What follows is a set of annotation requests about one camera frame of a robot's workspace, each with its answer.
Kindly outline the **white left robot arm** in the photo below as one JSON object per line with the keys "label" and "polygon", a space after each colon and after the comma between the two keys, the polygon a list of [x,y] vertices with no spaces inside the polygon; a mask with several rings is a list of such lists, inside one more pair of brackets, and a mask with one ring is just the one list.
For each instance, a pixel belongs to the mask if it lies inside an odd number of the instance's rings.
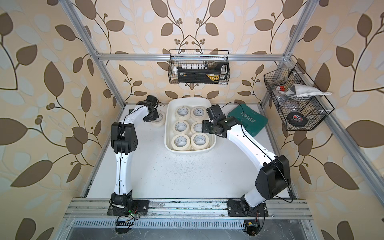
{"label": "white left robot arm", "polygon": [[117,168],[111,204],[116,208],[133,210],[131,170],[133,152],[139,144],[136,126],[140,123],[157,120],[159,118],[158,105],[159,100],[156,97],[148,96],[146,100],[139,101],[122,121],[112,124],[111,147],[116,154]]}

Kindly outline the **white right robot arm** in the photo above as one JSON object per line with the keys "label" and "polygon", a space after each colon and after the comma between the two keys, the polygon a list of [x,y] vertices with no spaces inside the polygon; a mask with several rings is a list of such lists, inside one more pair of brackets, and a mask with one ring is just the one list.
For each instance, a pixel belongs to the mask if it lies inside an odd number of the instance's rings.
{"label": "white right robot arm", "polygon": [[291,186],[289,160],[277,156],[256,141],[234,117],[220,121],[202,121],[202,132],[213,134],[234,143],[251,160],[257,169],[255,186],[241,197],[244,211],[251,211],[261,203],[271,200]]}

